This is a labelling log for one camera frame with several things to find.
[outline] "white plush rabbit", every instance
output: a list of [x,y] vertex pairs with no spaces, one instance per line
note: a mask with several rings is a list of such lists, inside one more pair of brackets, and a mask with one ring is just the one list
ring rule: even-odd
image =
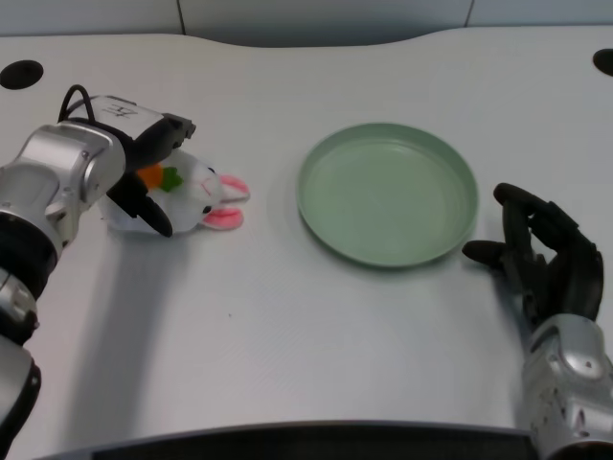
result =
[[[217,230],[242,225],[242,211],[225,204],[249,198],[245,183],[231,175],[218,175],[182,150],[175,150],[159,165],[138,174],[148,186],[148,195],[168,216],[174,233],[188,232],[198,224]],[[131,218],[106,196],[100,207],[102,216],[115,229],[155,233],[141,218]]]

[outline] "plate rim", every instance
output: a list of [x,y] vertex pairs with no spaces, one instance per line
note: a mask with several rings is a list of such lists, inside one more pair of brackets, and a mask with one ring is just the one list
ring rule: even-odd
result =
[[[301,184],[303,182],[303,177],[306,174],[305,173],[305,166],[307,165],[308,159],[315,153],[315,151],[325,142],[327,142],[330,138],[340,134],[341,132],[344,132],[346,130],[349,129],[355,129],[355,128],[359,128],[359,127],[371,127],[371,126],[393,126],[393,127],[400,127],[402,129],[405,128],[409,128],[412,129],[414,131],[419,131],[423,134],[425,134],[426,136],[429,137],[433,137],[435,138],[437,141],[445,144],[453,153],[455,153],[455,155],[460,159],[460,161],[464,164],[464,166],[466,167],[466,170],[468,171],[468,177],[469,180],[472,182],[472,185],[474,186],[474,190],[475,190],[475,205],[474,205],[474,212],[471,213],[472,216],[470,217],[470,220],[467,224],[467,226],[465,227],[464,231],[456,238],[453,240],[453,243],[449,244],[448,246],[445,247],[445,249],[443,249],[442,251],[436,253],[435,255],[429,256],[427,258],[421,259],[421,260],[415,260],[412,261],[410,263],[402,263],[402,264],[382,264],[379,261],[371,261],[371,260],[367,260],[364,258],[360,258],[357,257],[351,253],[348,253],[344,250],[338,249],[336,247],[334,247],[332,244],[330,244],[328,241],[326,241],[324,238],[322,238],[317,231],[313,228],[313,226],[309,223],[308,218],[307,218],[307,212],[305,211],[305,205],[303,203],[303,199],[304,199],[304,194],[301,192],[302,188],[301,188]],[[378,268],[408,268],[411,266],[416,266],[416,265],[421,265],[421,264],[426,264],[428,262],[432,262],[435,261],[437,259],[439,259],[440,257],[448,254],[449,252],[453,251],[456,247],[458,247],[458,245],[460,245],[460,243],[466,239],[474,230],[476,222],[477,222],[477,215],[479,214],[479,205],[480,205],[480,201],[479,201],[479,187],[477,184],[477,180],[475,179],[475,175],[473,170],[470,168],[470,165],[468,164],[468,162],[464,159],[463,156],[461,156],[461,154],[454,149],[449,143],[445,142],[442,138],[440,138],[439,136],[436,136],[434,134],[432,134],[431,132],[428,132],[424,129],[418,128],[418,127],[414,127],[414,126],[409,126],[409,125],[403,125],[401,123],[395,123],[395,122],[370,122],[370,123],[361,123],[358,125],[351,125],[351,126],[346,126],[346,127],[342,127],[340,129],[335,130],[332,134],[329,134],[328,136],[326,136],[325,138],[323,138],[322,140],[320,140],[317,144],[315,144],[309,151],[308,154],[305,156],[302,164],[300,165],[300,170],[298,171],[298,180],[296,181],[296,201],[298,204],[298,210],[300,212],[300,217],[301,220],[305,223],[305,225],[308,227],[309,232],[321,243],[323,243],[327,248],[331,249],[333,252],[335,252],[336,254],[343,256],[346,259],[349,259],[351,261],[354,262],[358,262],[360,264],[363,265],[369,265],[369,266],[374,266],[374,267],[378,267]]]

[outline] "bunny ear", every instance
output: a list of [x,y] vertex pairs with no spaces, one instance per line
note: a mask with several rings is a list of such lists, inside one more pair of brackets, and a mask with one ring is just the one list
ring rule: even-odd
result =
[[224,203],[232,201],[246,201],[249,199],[249,187],[242,180],[233,175],[222,175],[219,177],[221,185],[223,187],[223,199]]
[[239,208],[215,209],[201,221],[205,227],[215,230],[233,230],[242,225],[243,216]]

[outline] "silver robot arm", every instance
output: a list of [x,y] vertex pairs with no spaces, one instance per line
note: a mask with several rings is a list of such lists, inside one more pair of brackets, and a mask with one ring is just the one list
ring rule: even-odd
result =
[[21,345],[38,326],[36,301],[80,215],[123,176],[119,140],[71,122],[43,126],[0,170],[0,455],[28,417],[40,372]]
[[[68,107],[75,91],[83,99]],[[22,347],[38,327],[36,299],[79,231],[79,218],[108,195],[159,233],[172,228],[147,197],[137,169],[155,164],[195,130],[191,121],[75,85],[55,126],[42,126],[0,168],[0,458],[29,417],[40,370]]]
[[[613,368],[596,325],[602,255],[553,202],[509,184],[494,196],[506,242],[471,241],[463,250],[522,295],[533,330],[522,380],[534,447],[543,460],[613,458]],[[549,263],[533,252],[532,236],[555,250]]]

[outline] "wall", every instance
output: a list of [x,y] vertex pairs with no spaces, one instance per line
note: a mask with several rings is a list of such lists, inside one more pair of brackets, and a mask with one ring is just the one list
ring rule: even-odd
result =
[[613,24],[613,0],[0,0],[0,35],[186,33],[252,46],[555,24]]

